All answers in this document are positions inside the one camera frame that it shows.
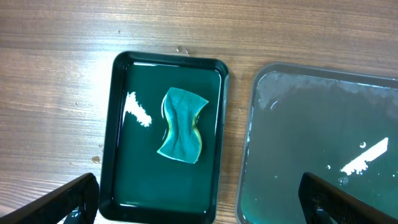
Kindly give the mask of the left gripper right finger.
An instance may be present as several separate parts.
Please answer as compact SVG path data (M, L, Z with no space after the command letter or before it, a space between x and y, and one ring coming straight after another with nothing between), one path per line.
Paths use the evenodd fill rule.
M305 172L302 176L298 197L308 224L397 224L396 218L369 206L310 172Z

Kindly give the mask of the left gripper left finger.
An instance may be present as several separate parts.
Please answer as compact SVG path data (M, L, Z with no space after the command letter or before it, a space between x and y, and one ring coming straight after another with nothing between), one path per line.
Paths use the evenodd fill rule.
M1 223L89 223L99 204L99 185L86 173L37 200L1 217Z

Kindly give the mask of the green yellow sponge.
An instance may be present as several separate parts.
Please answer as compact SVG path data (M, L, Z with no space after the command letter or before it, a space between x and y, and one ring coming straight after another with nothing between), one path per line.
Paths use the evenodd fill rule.
M197 119L208 100L179 88L170 88L162 111L168 124L167 135L157 153L180 162L194 164L202 149Z

